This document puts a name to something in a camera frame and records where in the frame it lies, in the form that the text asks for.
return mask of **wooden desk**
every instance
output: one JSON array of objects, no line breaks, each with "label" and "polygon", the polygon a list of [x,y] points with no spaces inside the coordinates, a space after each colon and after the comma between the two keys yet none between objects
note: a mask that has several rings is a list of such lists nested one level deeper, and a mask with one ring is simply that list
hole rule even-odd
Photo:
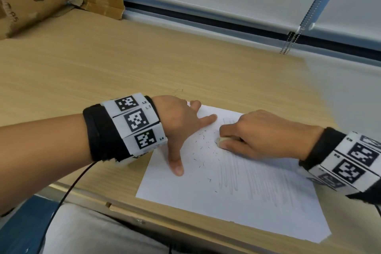
[{"label": "wooden desk", "polygon": [[[73,10],[2,40],[0,53],[0,125],[142,92],[335,126],[303,60],[219,40]],[[97,164],[69,201],[226,253],[381,253],[376,209],[325,187],[317,192],[332,235],[320,244],[135,198],[149,159]],[[79,172],[42,194],[58,199]]]}]

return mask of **wrist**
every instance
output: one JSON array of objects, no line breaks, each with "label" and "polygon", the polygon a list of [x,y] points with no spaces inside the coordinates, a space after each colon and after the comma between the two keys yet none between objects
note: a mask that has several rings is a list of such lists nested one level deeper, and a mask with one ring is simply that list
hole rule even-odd
[{"label": "wrist", "polygon": [[298,149],[294,157],[301,161],[306,160],[323,131],[324,128],[320,126],[306,126],[301,132],[300,142],[298,143]]}]

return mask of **white cloth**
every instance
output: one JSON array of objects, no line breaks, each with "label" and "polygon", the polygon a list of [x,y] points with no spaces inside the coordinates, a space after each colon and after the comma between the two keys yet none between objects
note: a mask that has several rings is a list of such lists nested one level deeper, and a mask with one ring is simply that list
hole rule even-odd
[{"label": "white cloth", "polygon": [[167,254],[168,251],[163,244],[105,215],[64,204],[50,224],[43,254]]}]

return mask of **wooden tabletop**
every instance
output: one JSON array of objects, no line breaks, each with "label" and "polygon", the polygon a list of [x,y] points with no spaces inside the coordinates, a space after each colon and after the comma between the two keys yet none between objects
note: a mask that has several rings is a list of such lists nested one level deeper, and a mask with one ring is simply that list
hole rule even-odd
[{"label": "wooden tabletop", "polygon": [[[0,41],[0,125],[79,113],[92,104],[142,92],[199,99],[242,113],[265,109],[294,121],[335,127],[318,89],[309,83],[312,78],[296,57],[72,10]],[[77,187],[253,251],[381,253],[381,218],[374,206],[325,187],[317,187],[317,193],[332,235],[320,244],[138,199],[149,159],[150,154],[125,168],[98,163]],[[59,183],[72,184],[80,172]]]}]

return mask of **white sheet of paper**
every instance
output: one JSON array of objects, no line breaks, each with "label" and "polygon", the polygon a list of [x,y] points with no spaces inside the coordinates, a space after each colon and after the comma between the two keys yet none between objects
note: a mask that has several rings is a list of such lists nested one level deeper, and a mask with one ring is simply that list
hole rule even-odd
[{"label": "white sheet of paper", "polygon": [[185,173],[169,169],[166,146],[152,154],[136,197],[190,212],[319,243],[331,232],[315,188],[295,159],[248,160],[217,147],[219,127],[242,115],[202,106],[217,121],[184,143]]}]

